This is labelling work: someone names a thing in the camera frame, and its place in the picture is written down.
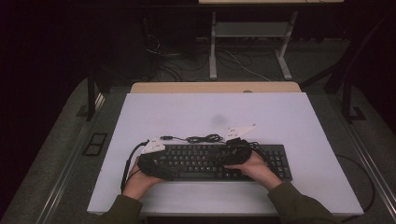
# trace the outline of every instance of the white cable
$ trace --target white cable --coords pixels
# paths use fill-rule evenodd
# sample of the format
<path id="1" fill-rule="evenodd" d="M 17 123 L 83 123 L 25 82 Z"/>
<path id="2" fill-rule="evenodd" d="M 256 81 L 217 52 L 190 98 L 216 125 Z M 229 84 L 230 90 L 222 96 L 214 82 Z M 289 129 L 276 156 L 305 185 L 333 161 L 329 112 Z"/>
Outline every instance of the white cable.
<path id="1" fill-rule="evenodd" d="M 233 57 L 233 58 L 238 62 L 239 66 L 241 66 L 241 67 L 242 67 L 243 69 L 245 69 L 247 72 L 249 72 L 249 73 L 251 73 L 251 74 L 253 74 L 253 75 L 256 75 L 256 76 L 258 76 L 258 77 L 262 77 L 262 78 L 264 78 L 264 79 L 267 80 L 267 81 L 272 81 L 272 80 L 269 79 L 268 77 L 264 77 L 264 76 L 262 76 L 262 75 L 260 75 L 260 74 L 257 74 L 257 73 L 255 73 L 255 72 L 252 72 L 252 71 L 248 70 L 244 65 L 242 65 L 242 64 L 239 62 L 238 59 L 236 59 L 236 58 L 231 54 L 230 51 L 228 51 L 228 50 L 224 50 L 224 51 L 225 51 L 226 53 L 230 54 L 231 57 Z"/>

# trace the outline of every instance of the person's right hand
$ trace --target person's right hand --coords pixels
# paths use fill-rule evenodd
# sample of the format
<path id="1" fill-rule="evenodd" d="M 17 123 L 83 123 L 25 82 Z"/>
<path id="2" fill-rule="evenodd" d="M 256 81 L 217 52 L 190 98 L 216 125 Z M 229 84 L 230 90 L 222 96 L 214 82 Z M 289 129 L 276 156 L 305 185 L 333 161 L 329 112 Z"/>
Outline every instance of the person's right hand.
<path id="1" fill-rule="evenodd" d="M 250 176 L 259 184 L 271 190 L 282 183 L 282 181 L 265 165 L 262 157 L 252 152 L 250 158 L 243 164 L 224 165 L 227 169 L 239 169 L 242 174 Z"/>

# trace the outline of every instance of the black device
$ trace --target black device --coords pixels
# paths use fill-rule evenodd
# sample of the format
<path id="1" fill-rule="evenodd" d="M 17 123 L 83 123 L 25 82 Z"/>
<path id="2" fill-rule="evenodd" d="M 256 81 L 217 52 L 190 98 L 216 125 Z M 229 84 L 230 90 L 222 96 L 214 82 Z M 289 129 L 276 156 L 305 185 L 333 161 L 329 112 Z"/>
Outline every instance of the black device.
<path id="1" fill-rule="evenodd" d="M 283 145 L 259 145 L 234 139 L 224 144 L 165 145 L 165 150 L 142 154 L 140 170 L 151 176 L 177 181 L 251 180 L 239 170 L 223 165 L 242 164 L 257 152 L 267 166 L 282 180 L 292 180 Z"/>

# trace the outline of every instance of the person's left hand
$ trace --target person's left hand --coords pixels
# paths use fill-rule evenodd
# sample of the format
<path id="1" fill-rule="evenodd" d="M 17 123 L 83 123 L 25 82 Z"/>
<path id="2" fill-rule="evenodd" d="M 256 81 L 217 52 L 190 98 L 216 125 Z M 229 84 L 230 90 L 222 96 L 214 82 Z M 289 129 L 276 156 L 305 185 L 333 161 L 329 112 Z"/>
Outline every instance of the person's left hand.
<path id="1" fill-rule="evenodd" d="M 140 200 L 152 186 L 163 181 L 160 178 L 143 174 L 137 166 L 138 160 L 139 157 L 134 161 L 134 167 L 132 167 L 129 173 L 129 179 L 122 192 L 122 195 L 136 200 Z"/>

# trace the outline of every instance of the hand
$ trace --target hand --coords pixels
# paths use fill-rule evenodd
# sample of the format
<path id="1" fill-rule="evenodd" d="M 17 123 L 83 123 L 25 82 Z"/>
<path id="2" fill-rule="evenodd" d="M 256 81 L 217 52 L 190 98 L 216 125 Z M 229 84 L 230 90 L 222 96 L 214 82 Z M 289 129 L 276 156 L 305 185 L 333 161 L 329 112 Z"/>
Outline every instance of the hand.
<path id="1" fill-rule="evenodd" d="M 227 169 L 239 169 L 242 174 L 250 176 L 266 189 L 271 190 L 282 183 L 282 181 L 265 165 L 262 157 L 252 151 L 250 158 L 243 164 L 224 165 Z"/>
<path id="2" fill-rule="evenodd" d="M 140 200 L 152 186 L 163 181 L 160 178 L 143 174 L 137 166 L 138 160 L 139 157 L 134 161 L 134 167 L 132 167 L 132 170 L 129 172 L 129 179 L 122 192 L 122 195 L 136 200 Z"/>

